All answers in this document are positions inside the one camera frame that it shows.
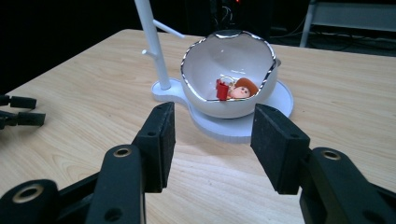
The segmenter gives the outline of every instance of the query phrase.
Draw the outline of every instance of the toy figure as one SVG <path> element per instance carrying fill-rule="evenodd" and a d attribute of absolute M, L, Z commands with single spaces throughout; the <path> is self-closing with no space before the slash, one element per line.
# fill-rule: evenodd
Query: toy figure
<path fill-rule="evenodd" d="M 235 85 L 231 86 L 228 92 L 227 99 L 243 99 L 248 98 L 257 93 L 259 89 L 248 78 L 239 78 Z"/>
<path fill-rule="evenodd" d="M 221 101 L 248 98 L 259 91 L 257 86 L 245 77 L 239 78 L 235 83 L 230 82 L 228 85 L 218 79 L 216 89 L 218 90 L 217 97 Z"/>

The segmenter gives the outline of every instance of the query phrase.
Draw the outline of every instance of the doll head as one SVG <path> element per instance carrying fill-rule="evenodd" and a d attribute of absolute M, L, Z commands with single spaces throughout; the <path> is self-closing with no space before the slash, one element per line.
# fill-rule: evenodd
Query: doll head
<path fill-rule="evenodd" d="M 259 91 L 257 86 L 248 78 L 241 77 L 230 90 L 230 97 L 234 99 L 248 98 Z"/>

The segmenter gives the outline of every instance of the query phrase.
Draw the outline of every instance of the table surface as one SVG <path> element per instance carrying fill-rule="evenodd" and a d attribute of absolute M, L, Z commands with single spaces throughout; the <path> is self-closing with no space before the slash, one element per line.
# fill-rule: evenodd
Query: table surface
<path fill-rule="evenodd" d="M 159 34 L 170 77 L 199 36 Z M 105 153 L 130 144 L 155 101 L 158 79 L 142 31 L 121 31 L 20 86 L 37 99 L 41 127 L 0 131 L 0 194 L 48 178 L 62 189 L 100 170 Z M 311 148 L 348 155 L 372 183 L 396 191 L 396 58 L 273 46 L 291 90 L 290 119 Z M 7 111 L 13 108 L 2 107 Z M 249 144 L 217 141 L 176 104 L 177 144 L 167 189 L 146 194 L 148 223 L 303 223 L 299 195 L 278 195 Z"/>

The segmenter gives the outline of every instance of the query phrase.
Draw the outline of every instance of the white stand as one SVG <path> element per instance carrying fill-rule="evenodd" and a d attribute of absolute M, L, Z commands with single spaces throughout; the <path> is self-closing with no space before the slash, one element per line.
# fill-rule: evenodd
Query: white stand
<path fill-rule="evenodd" d="M 190 110 L 191 118 L 203 133 L 227 143 L 249 143 L 253 125 L 253 113 L 238 119 L 218 119 L 210 117 L 190 104 L 182 89 L 181 83 L 175 78 L 169 79 L 172 88 L 163 91 L 159 82 L 154 83 L 151 91 L 158 101 L 177 102 Z M 290 90 L 278 81 L 271 96 L 262 102 L 281 111 L 285 116 L 291 114 L 293 98 Z"/>
<path fill-rule="evenodd" d="M 140 22 L 142 23 L 149 44 L 149 50 L 144 49 L 142 53 L 154 60 L 159 78 L 159 81 L 154 83 L 151 88 L 154 98 L 158 101 L 177 102 L 186 106 L 190 110 L 195 125 L 202 132 L 215 139 L 228 143 L 249 143 L 253 125 L 253 114 L 239 119 L 217 119 L 209 117 L 194 108 L 184 95 L 180 81 L 175 78 L 169 78 L 167 74 L 156 27 L 179 37 L 184 37 L 184 35 L 155 21 L 152 16 L 149 0 L 135 0 L 134 3 L 136 4 Z M 293 108 L 291 93 L 280 81 L 276 83 L 276 87 L 269 99 L 262 103 L 280 110 L 286 116 L 290 115 Z"/>

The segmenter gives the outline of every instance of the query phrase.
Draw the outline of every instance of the white saucer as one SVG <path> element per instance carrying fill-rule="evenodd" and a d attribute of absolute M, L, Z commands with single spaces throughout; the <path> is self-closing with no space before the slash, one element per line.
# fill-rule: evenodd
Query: white saucer
<path fill-rule="evenodd" d="M 176 102 L 183 104 L 190 110 L 191 118 L 195 125 L 207 135 L 227 143 L 250 143 L 251 129 L 253 125 L 254 113 L 238 119 L 218 119 L 195 109 L 184 95 L 180 81 L 175 78 L 169 78 L 171 88 L 163 91 L 160 83 L 155 82 L 151 91 L 157 101 Z M 271 96 L 264 102 L 281 111 L 286 117 L 291 114 L 293 109 L 293 97 L 289 88 L 278 81 Z"/>

